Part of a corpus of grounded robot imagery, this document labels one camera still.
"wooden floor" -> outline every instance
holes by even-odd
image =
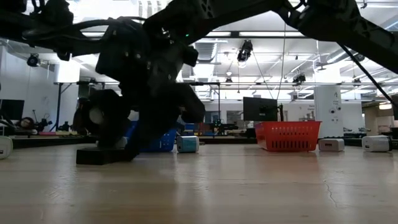
[[[398,223],[398,154],[275,154],[255,145],[76,166],[75,149],[0,161],[0,223]]]

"quadruped robot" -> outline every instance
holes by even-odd
[[[131,140],[113,161],[135,158],[140,147],[161,137],[179,116],[187,123],[203,121],[203,103],[188,84],[175,79],[183,64],[197,62],[198,52],[190,44],[241,19],[273,11],[309,38],[337,42],[348,55],[350,48],[398,72],[398,37],[361,17],[355,0],[301,0],[297,6],[288,0],[174,0],[147,19],[119,17],[78,24],[73,24],[65,0],[32,3],[34,11],[25,15],[26,0],[0,0],[0,37],[52,49],[61,60],[99,54],[96,72],[120,82],[122,96],[98,91],[76,112],[81,118],[76,125],[97,134],[98,147],[106,149],[126,132],[129,112],[140,112]],[[93,26],[108,28],[100,39],[82,34],[82,29]],[[90,119],[93,108],[102,111],[102,122]]]

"red plastic basket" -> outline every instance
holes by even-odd
[[[314,151],[321,121],[267,121],[257,124],[257,143],[273,152]]]

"blue bin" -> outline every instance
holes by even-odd
[[[132,132],[137,126],[137,121],[131,121],[131,127],[124,135],[128,141]],[[176,129],[171,129],[168,133],[164,134],[160,139],[153,140],[147,149],[140,149],[140,152],[170,152],[174,148]]]

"floor crack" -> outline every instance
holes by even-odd
[[[333,198],[333,192],[330,190],[329,184],[326,182],[326,180],[323,180],[323,183],[325,183],[325,185],[328,187],[328,192],[329,192],[329,198],[330,198],[330,200],[332,200],[333,203],[335,204],[335,207],[338,208],[337,202],[336,202],[336,200]]]

